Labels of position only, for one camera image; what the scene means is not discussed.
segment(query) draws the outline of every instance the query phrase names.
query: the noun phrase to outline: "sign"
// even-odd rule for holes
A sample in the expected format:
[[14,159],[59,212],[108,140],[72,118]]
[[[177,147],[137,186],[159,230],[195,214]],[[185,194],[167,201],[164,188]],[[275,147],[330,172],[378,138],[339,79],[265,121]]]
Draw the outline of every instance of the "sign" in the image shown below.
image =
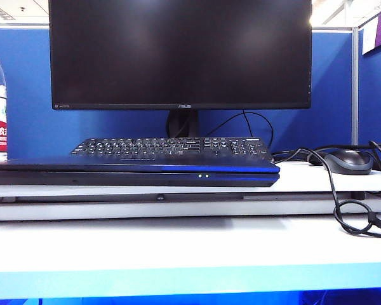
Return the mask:
[[363,55],[381,45],[381,14],[364,26]]

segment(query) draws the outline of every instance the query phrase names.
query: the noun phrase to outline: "monitor stand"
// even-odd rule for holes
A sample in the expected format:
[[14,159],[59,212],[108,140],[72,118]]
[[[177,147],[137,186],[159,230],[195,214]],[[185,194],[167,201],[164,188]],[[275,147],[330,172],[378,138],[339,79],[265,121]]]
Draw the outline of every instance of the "monitor stand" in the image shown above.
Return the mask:
[[199,117],[197,110],[170,110],[166,118],[166,134],[169,138],[198,137]]

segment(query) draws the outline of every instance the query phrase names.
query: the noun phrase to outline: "ceiling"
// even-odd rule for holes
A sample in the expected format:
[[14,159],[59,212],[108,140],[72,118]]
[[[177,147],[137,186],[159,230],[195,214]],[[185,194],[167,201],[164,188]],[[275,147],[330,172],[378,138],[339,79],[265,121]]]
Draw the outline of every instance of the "ceiling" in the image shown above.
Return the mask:
[[[311,22],[315,27],[352,27],[381,11],[381,0],[312,0],[312,3]],[[48,0],[0,0],[0,23],[48,24]]]

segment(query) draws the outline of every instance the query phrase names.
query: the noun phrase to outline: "black monitor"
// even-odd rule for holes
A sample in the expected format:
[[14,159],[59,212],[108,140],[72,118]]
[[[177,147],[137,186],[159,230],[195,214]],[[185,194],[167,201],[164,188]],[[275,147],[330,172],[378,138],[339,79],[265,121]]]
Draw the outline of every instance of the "black monitor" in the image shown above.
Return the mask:
[[303,109],[311,0],[52,0],[54,109]]

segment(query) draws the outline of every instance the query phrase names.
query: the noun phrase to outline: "blue partition wall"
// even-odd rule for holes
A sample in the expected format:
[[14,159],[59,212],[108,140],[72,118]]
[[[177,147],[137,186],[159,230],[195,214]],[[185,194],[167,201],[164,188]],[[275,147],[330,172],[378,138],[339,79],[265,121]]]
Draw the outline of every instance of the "blue partition wall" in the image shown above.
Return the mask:
[[[360,31],[360,46],[363,31]],[[359,143],[381,143],[381,46],[359,55]]]
[[[272,151],[351,142],[351,53],[351,33],[314,32],[312,107],[260,111],[274,125]],[[9,158],[67,154],[91,137],[166,135],[167,111],[52,110],[48,29],[0,29],[0,61],[8,85]],[[201,111],[201,135],[239,112]],[[265,121],[250,121],[254,136],[268,142]],[[248,135],[242,116],[213,134]]]
[[381,305],[381,288],[0,300],[0,305]]

